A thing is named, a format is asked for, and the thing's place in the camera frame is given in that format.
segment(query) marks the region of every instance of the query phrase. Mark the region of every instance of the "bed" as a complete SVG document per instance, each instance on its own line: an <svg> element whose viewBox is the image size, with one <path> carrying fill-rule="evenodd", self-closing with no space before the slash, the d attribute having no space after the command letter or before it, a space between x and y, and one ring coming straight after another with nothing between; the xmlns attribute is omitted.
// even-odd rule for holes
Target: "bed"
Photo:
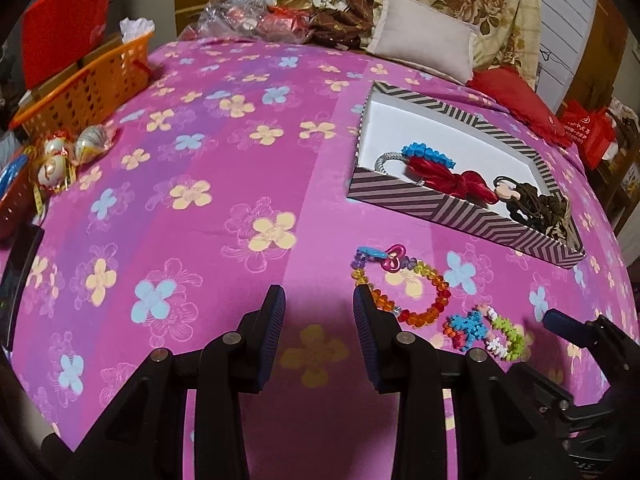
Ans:
<svg viewBox="0 0 640 480"><path fill-rule="evenodd" d="M279 283L287 315L271 381L242 398L252 478L387 480L398 400L374 391L356 336L350 262L362 245L401 243L447 271L446 314L491 303L525 335L530 364L577 404L600 398L607 382L591 356L540 323L549 308L579 320L603 313L638 336L625 265L574 151L476 92L361 54L198 41L167 44L152 61L162 75L113 116L119 143L51 200L18 314L14 369L69 446L153 348L202 348ZM373 80L455 104L538 150L572 200L585 259L561 269L348 200ZM410 273L370 276L408 308L433 301ZM450 349L441 329L417 333ZM190 478L193 397L185 429ZM454 453L449 464L453 475Z"/></svg>

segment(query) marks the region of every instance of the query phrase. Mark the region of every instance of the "red ribbon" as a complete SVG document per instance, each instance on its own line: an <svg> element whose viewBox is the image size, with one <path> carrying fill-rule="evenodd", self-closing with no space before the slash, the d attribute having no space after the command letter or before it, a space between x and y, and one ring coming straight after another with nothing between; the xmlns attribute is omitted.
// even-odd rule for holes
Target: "red ribbon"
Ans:
<svg viewBox="0 0 640 480"><path fill-rule="evenodd" d="M443 164L425 160L421 156L409 157L407 165L424 180L424 185L431 189L462 200L469 195L488 204L498 202L498 196L487 187L484 178L475 171L463 171L462 174L451 173L451 170Z"/></svg>

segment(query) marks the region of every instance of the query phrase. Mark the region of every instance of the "white pillow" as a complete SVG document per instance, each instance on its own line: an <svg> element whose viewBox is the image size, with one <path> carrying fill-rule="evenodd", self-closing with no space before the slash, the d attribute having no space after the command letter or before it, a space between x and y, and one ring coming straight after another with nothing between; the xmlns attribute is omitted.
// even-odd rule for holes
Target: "white pillow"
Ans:
<svg viewBox="0 0 640 480"><path fill-rule="evenodd" d="M382 0L367 52L464 84L473 77L473 25L415 0Z"/></svg>

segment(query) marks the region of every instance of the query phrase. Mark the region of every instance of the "pillow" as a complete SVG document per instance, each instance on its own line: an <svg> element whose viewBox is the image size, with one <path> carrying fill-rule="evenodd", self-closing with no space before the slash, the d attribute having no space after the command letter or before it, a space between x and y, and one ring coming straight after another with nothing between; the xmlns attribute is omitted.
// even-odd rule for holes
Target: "pillow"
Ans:
<svg viewBox="0 0 640 480"><path fill-rule="evenodd" d="M473 77L473 25L415 0L382 2L367 52L459 84Z"/></svg>
<svg viewBox="0 0 640 480"><path fill-rule="evenodd" d="M572 141L564 134L562 123L513 66L475 72L474 78L466 85L493 97L549 144L562 148L571 146Z"/></svg>

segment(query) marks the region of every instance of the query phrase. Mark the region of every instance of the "metal bolt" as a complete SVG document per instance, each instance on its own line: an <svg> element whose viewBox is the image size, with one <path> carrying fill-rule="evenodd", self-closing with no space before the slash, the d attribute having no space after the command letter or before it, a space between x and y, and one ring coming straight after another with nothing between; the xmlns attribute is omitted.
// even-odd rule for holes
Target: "metal bolt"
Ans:
<svg viewBox="0 0 640 480"><path fill-rule="evenodd" d="M482 361L486 361L487 354L481 348L472 348L469 350L469 357L476 363L481 363Z"/></svg>
<svg viewBox="0 0 640 480"><path fill-rule="evenodd" d="M411 332L399 332L396 334L396 340L403 345L410 345L415 341L415 335Z"/></svg>
<svg viewBox="0 0 640 480"><path fill-rule="evenodd" d="M149 357L151 357L152 361L159 363L169 357L169 351L166 348L156 348L149 354Z"/></svg>
<svg viewBox="0 0 640 480"><path fill-rule="evenodd" d="M222 342L225 345L235 345L242 341L242 335L238 332L227 332L222 336Z"/></svg>

